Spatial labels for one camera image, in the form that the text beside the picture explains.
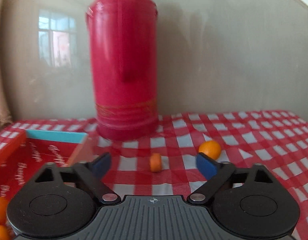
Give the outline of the large orange tangerine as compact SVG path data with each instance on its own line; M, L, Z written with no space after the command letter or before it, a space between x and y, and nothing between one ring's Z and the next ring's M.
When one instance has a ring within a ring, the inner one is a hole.
M8 200L4 197L0 197L0 224L6 223L6 210L8 207Z

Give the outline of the red gift box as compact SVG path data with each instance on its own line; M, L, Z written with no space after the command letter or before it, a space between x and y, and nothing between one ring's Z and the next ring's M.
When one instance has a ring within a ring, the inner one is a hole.
M69 167L94 159L88 133L26 129L0 134L0 197L7 201L46 163Z

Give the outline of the red white checkered tablecloth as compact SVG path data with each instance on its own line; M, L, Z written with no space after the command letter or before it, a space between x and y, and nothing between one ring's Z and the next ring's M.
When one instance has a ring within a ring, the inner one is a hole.
M92 119L17 121L4 131L36 129L88 133ZM262 163L298 201L301 209L293 236L308 239L308 122L288 111L221 114L183 113L159 117L149 137L116 142L99 137L95 153L110 152L112 167L103 182L119 196L182 194L186 197L205 182L195 165L201 143L217 141L219 162L237 167ZM159 153L162 171L152 173L149 157Z

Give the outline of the red thermos flask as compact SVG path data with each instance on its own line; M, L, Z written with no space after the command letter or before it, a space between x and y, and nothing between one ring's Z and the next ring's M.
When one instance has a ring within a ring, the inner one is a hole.
M157 6L152 0L95 0L86 14L97 131L126 141L155 131Z

